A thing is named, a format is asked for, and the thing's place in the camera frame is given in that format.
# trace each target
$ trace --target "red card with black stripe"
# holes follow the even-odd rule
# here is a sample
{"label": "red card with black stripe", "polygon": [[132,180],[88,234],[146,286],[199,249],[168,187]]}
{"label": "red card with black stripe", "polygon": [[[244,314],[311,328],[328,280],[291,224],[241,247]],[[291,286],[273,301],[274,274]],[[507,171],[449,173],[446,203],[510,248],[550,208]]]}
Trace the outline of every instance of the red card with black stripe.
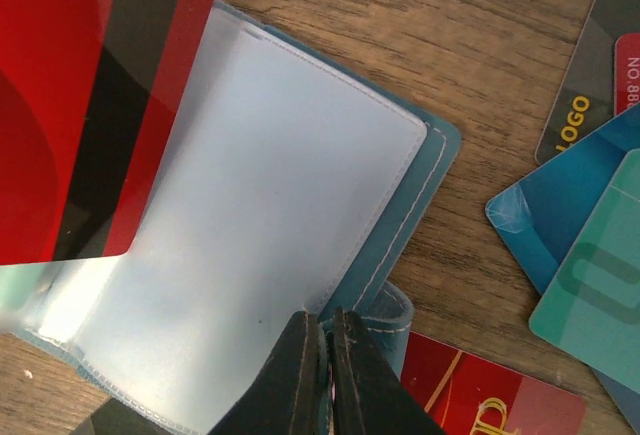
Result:
{"label": "red card with black stripe", "polygon": [[402,384],[448,435],[575,435],[577,395],[411,332]]}
{"label": "red card with black stripe", "polygon": [[213,0],[0,0],[0,265],[131,244]]}

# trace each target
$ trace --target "black stripe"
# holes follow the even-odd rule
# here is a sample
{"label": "black stripe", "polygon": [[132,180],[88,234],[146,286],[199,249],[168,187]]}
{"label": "black stripe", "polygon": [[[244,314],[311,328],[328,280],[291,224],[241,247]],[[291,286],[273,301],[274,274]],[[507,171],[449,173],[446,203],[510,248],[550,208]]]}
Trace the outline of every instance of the black stripe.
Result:
{"label": "black stripe", "polygon": [[54,260],[102,255],[178,0],[113,0]]}

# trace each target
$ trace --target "wood grain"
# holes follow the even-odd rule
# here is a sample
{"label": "wood grain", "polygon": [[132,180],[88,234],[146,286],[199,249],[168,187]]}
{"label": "wood grain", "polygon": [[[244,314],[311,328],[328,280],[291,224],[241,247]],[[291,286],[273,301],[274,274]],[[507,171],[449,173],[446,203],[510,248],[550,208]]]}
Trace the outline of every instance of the wood grain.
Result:
{"label": "wood grain", "polygon": [[[538,297],[484,216],[534,168],[592,0],[227,1],[460,128],[460,155],[392,275],[414,329],[582,394],[582,434],[632,433],[587,367],[530,333]],[[104,400],[9,336],[0,383],[2,434],[67,433]]]}

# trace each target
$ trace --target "wooden surface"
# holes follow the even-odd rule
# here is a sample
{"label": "wooden surface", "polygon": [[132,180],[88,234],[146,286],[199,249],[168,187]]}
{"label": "wooden surface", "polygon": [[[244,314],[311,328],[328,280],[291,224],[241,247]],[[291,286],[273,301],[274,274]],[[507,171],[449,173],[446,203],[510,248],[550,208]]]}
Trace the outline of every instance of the wooden surface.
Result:
{"label": "wooden surface", "polygon": [[[531,334],[538,297],[483,212],[534,168],[592,0],[227,1],[460,128],[460,155],[393,272],[414,328],[582,394],[582,434],[632,433],[588,368]],[[9,336],[0,385],[3,435],[67,433],[104,400]]]}

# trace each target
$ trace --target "dark red card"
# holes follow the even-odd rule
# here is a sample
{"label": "dark red card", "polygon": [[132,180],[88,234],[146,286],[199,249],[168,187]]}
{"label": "dark red card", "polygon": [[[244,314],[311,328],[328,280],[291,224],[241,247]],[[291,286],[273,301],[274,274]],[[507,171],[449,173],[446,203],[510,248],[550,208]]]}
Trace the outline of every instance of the dark red card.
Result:
{"label": "dark red card", "polygon": [[576,435],[572,393],[411,332],[402,384],[448,435]]}
{"label": "dark red card", "polygon": [[615,115],[640,101],[640,33],[628,33],[616,42],[614,60]]}
{"label": "dark red card", "polygon": [[213,0],[0,0],[0,265],[117,255]]}

